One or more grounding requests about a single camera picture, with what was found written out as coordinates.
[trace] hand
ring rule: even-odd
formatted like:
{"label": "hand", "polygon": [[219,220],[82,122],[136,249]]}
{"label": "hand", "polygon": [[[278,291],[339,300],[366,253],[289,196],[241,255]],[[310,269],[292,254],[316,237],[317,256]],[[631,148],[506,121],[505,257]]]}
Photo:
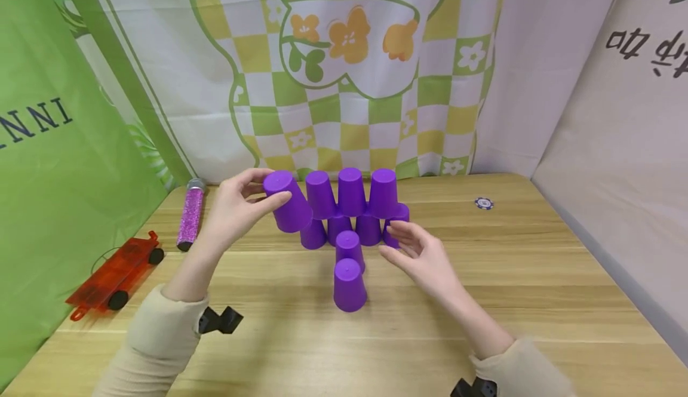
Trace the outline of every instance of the hand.
{"label": "hand", "polygon": [[380,253],[429,296],[444,304],[463,288],[441,240],[413,222],[392,221],[388,231],[399,240],[403,253],[384,245],[379,247]]}
{"label": "hand", "polygon": [[210,244],[216,252],[225,252],[236,240],[248,233],[259,219],[289,201],[290,192],[249,198],[265,192],[263,180],[273,171],[248,169],[234,178],[222,181],[198,235],[199,239],[204,240],[205,247]]}

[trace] black wire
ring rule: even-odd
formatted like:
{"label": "black wire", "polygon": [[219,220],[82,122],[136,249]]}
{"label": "black wire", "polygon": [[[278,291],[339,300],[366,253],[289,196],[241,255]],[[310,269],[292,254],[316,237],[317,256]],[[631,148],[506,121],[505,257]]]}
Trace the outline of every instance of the black wire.
{"label": "black wire", "polygon": [[115,249],[119,249],[119,248],[121,248],[121,247],[110,248],[110,249],[108,249],[107,251],[103,252],[103,255],[101,255],[100,257],[96,258],[96,262],[94,262],[93,266],[91,266],[91,274],[92,274],[92,275],[94,274],[94,269],[96,268],[96,264],[98,264],[98,261],[100,261],[101,258],[104,258],[107,254],[109,254],[110,252],[114,251]]}

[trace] wood grain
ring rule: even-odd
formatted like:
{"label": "wood grain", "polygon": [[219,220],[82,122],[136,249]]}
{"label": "wood grain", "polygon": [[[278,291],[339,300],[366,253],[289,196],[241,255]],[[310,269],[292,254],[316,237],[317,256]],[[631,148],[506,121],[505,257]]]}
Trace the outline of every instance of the wood grain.
{"label": "wood grain", "polygon": [[[404,180],[412,220],[442,238],[461,280],[501,324],[532,337],[580,396],[684,397],[688,371],[530,181],[513,175]],[[145,294],[170,278],[184,189],[141,228],[168,252],[118,314],[69,320],[5,396],[88,396]],[[484,211],[476,197],[494,201]],[[213,192],[206,204],[211,203]],[[271,216],[222,258],[211,305],[245,316],[202,338],[169,393],[182,396],[447,396],[474,375],[457,325],[402,272],[365,248],[370,299],[331,302],[334,249],[305,251]]]}

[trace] silver cap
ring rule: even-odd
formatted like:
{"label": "silver cap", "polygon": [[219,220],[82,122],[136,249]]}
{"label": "silver cap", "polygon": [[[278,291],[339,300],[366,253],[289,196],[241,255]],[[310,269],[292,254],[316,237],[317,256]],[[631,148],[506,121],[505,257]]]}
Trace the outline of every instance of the silver cap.
{"label": "silver cap", "polygon": [[186,184],[186,189],[192,189],[192,188],[199,188],[202,189],[203,192],[205,192],[205,183],[203,179],[200,178],[194,178],[189,181],[188,184]]}

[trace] stacked cup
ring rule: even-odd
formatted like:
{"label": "stacked cup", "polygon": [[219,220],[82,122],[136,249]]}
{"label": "stacked cup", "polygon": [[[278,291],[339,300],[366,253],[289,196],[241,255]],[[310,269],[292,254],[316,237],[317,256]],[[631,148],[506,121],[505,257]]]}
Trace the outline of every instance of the stacked cup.
{"label": "stacked cup", "polygon": [[[318,249],[326,242],[335,246],[334,303],[345,312],[361,309],[367,300],[363,272],[361,245],[374,246],[384,240],[390,247],[398,248],[398,241],[386,230],[393,220],[409,220],[409,208],[397,199],[397,175],[393,170],[379,169],[371,175],[370,198],[366,202],[363,175],[353,167],[339,172],[339,201],[334,193],[329,175],[325,171],[313,171],[305,178],[308,199],[303,196],[289,171],[276,171],[263,181],[267,195],[282,190],[291,192],[291,199],[273,215],[277,228],[285,233],[300,233],[304,248]],[[356,231],[350,218],[356,218]],[[380,229],[385,220],[385,229]],[[327,231],[323,221],[327,221]]]}

